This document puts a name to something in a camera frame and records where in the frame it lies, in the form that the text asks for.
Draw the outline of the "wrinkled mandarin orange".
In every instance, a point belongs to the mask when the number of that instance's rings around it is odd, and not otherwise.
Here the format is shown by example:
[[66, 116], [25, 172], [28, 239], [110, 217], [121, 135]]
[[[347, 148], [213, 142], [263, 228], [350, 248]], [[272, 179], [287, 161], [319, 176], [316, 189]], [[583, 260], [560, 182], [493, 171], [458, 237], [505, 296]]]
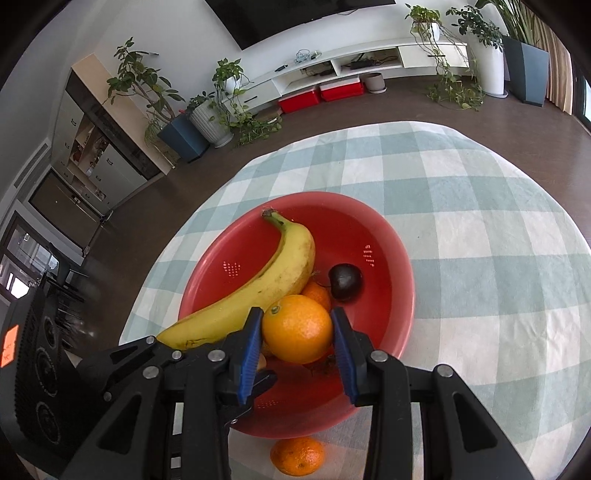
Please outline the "wrinkled mandarin orange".
[[325, 463], [325, 447], [311, 437], [280, 440], [270, 449], [270, 461], [284, 475], [307, 476]]

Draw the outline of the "smooth orange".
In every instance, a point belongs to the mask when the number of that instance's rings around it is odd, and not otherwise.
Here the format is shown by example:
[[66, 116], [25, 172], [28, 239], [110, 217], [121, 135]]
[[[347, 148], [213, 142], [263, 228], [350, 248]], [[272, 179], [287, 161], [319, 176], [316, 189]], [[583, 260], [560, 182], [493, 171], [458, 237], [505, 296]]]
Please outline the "smooth orange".
[[262, 334], [270, 354], [300, 365], [320, 360], [334, 337], [329, 312], [304, 295], [274, 302], [263, 315]]

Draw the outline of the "dark plum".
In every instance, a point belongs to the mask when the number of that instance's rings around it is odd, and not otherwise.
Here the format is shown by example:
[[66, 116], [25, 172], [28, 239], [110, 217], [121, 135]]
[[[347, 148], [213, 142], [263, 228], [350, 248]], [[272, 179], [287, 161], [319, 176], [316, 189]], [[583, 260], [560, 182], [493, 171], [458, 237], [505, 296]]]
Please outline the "dark plum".
[[332, 298], [339, 302], [353, 301], [363, 289], [363, 274], [359, 267], [341, 263], [329, 270], [329, 289]]

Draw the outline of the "large yellow banana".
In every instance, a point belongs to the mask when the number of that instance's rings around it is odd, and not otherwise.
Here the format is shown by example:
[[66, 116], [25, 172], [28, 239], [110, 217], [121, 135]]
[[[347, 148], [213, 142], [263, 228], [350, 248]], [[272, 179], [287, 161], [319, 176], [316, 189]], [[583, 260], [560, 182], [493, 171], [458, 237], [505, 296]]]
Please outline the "large yellow banana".
[[311, 231], [274, 209], [264, 210], [262, 217], [280, 231], [280, 243], [269, 262], [235, 292], [163, 330], [156, 336], [160, 343], [180, 351], [215, 343], [242, 330], [253, 307], [266, 310], [284, 296], [301, 292], [315, 264]]

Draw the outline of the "checkered green white tablecloth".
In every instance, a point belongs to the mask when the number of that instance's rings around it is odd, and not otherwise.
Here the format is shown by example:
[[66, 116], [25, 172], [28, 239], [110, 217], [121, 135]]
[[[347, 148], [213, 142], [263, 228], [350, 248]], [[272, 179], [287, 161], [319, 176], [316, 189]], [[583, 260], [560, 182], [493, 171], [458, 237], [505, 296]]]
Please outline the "checkered green white tablecloth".
[[353, 127], [247, 163], [159, 255], [121, 341], [176, 320], [193, 268], [233, 220], [314, 190], [366, 203], [401, 237], [416, 285], [404, 362], [451, 365], [532, 474], [557, 478], [590, 427], [590, 248], [530, 177], [443, 125]]

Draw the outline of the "orange in bowl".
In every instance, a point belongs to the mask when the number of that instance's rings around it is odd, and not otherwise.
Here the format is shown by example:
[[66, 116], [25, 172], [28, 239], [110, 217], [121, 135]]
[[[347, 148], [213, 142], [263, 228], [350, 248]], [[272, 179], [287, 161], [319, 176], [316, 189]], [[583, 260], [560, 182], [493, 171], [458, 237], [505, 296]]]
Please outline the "orange in bowl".
[[318, 304], [322, 306], [326, 311], [330, 311], [332, 308], [332, 301], [331, 295], [329, 295], [329, 290], [324, 286], [318, 284], [317, 281], [311, 279], [308, 281], [307, 285], [304, 286], [304, 289], [301, 290], [301, 295], [314, 300]]

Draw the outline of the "red plastic colander bowl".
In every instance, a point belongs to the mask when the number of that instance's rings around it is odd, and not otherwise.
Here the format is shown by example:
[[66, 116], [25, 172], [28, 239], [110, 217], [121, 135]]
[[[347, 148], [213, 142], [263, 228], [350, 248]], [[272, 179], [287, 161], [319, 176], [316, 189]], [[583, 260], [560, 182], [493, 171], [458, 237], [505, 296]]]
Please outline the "red plastic colander bowl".
[[[321, 282], [337, 264], [362, 272], [362, 290], [342, 303], [353, 329], [374, 347], [399, 357], [408, 342], [415, 307], [415, 282], [406, 248], [379, 212], [352, 197], [301, 192], [257, 201], [207, 248], [186, 284], [178, 315], [185, 317], [222, 299], [249, 281], [273, 256], [280, 233], [263, 220], [273, 208], [301, 223], [315, 239], [315, 271]], [[252, 436], [283, 439], [329, 429], [356, 413], [342, 390], [335, 362], [324, 357], [304, 366], [270, 358], [273, 388], [256, 398], [235, 429]]]

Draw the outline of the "wooden display cabinet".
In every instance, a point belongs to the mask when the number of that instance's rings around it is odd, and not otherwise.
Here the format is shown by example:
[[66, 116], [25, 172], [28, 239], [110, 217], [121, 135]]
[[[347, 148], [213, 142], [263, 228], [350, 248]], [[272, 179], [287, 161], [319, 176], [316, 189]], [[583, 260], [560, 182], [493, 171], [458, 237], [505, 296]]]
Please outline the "wooden display cabinet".
[[101, 216], [175, 167], [146, 142], [148, 120], [135, 103], [108, 98], [110, 77], [93, 54], [73, 64], [51, 152], [58, 177]]

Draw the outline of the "plant in dark blue pot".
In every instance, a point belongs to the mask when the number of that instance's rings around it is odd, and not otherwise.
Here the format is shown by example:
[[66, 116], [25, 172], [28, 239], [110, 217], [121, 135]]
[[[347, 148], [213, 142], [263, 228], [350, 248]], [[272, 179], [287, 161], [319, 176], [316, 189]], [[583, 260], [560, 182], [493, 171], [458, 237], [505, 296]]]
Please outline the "plant in dark blue pot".
[[187, 113], [175, 110], [170, 103], [182, 103], [185, 99], [158, 68], [144, 62], [146, 57], [157, 53], [137, 50], [134, 45], [130, 37], [116, 49], [117, 73], [107, 79], [110, 103], [118, 97], [139, 97], [147, 117], [145, 142], [170, 163], [194, 162], [207, 151], [208, 142], [192, 126]]

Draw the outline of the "plant in ribbed white pot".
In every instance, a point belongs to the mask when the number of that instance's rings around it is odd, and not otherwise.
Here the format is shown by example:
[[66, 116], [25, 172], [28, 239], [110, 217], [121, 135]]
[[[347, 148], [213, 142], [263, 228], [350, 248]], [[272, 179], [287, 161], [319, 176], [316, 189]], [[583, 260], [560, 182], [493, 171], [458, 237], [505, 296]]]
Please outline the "plant in ribbed white pot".
[[214, 92], [202, 91], [191, 97], [187, 103], [186, 114], [192, 125], [215, 149], [231, 142], [233, 134], [223, 118]]

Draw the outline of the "red storage box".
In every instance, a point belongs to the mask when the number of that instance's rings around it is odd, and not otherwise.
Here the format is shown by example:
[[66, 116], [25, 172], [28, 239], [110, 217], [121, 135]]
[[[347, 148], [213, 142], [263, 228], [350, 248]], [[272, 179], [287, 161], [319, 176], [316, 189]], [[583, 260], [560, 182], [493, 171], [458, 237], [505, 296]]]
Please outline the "red storage box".
[[322, 100], [325, 102], [361, 96], [365, 93], [363, 82], [359, 77], [328, 82], [318, 87], [318, 90], [320, 91]]
[[294, 113], [321, 103], [318, 88], [313, 86], [308, 89], [294, 92], [293, 94], [281, 97], [279, 106], [283, 113]]

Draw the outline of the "trailing vine plant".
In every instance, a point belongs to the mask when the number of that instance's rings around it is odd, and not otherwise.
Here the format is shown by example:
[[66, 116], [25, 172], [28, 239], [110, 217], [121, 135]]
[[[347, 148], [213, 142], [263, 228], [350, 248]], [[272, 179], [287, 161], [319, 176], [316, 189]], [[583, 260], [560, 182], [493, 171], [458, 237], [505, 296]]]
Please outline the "trailing vine plant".
[[[438, 104], [454, 104], [460, 110], [479, 111], [484, 103], [484, 92], [477, 75], [470, 66], [457, 38], [444, 26], [441, 13], [421, 5], [406, 4], [406, 19], [412, 22], [411, 34], [427, 56], [435, 61], [436, 82], [427, 90], [427, 96]], [[449, 46], [466, 64], [466, 74], [454, 72], [443, 47]]]

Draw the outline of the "beige curtain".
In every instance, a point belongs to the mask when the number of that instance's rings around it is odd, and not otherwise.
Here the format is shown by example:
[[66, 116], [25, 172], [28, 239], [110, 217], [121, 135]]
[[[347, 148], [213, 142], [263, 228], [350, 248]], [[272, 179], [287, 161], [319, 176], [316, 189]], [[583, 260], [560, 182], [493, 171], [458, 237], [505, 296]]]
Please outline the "beige curtain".
[[538, 19], [539, 42], [549, 53], [547, 99], [567, 115], [573, 114], [574, 74], [569, 51], [542, 20]]

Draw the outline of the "small round grey pot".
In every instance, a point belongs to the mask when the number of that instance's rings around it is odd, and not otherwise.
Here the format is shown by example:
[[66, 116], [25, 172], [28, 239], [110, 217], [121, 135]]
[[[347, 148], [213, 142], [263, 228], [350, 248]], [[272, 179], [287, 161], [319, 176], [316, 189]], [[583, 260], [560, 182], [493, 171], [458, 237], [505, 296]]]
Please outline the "small round grey pot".
[[387, 85], [382, 73], [369, 73], [363, 75], [363, 84], [370, 94], [382, 94], [387, 91]]

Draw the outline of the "black wall television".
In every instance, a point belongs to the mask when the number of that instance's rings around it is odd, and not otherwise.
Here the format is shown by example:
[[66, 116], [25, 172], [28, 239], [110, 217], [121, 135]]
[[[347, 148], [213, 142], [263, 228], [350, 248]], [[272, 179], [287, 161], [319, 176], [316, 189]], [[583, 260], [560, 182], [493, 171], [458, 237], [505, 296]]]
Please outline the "black wall television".
[[242, 49], [295, 26], [394, 1], [363, 0], [206, 0]]

